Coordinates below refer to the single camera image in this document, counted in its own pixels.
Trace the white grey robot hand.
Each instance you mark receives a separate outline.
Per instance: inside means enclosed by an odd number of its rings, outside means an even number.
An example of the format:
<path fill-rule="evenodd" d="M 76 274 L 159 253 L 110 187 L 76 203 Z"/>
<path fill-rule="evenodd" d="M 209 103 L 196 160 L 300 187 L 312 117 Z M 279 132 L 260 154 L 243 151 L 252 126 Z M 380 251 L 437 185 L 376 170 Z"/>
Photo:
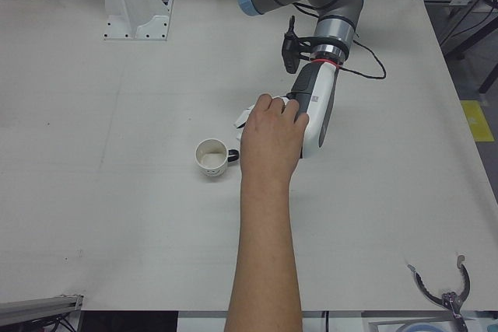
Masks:
<path fill-rule="evenodd" d="M 310 158 L 323 145 L 333 104 L 338 67 L 325 59 L 318 59 L 306 64 L 297 76 L 292 89 L 280 96 L 284 104 L 296 100 L 299 111 L 309 117 L 300 158 Z"/>

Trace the person right hand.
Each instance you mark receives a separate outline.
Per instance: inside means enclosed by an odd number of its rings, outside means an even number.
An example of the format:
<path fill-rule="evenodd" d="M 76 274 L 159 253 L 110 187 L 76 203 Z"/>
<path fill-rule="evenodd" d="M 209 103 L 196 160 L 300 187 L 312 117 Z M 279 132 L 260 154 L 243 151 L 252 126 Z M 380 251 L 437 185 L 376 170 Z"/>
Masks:
<path fill-rule="evenodd" d="M 292 176 L 309 123 L 300 114 L 296 100 L 262 94 L 248 116 L 240 143 L 240 166 L 244 176 Z"/>

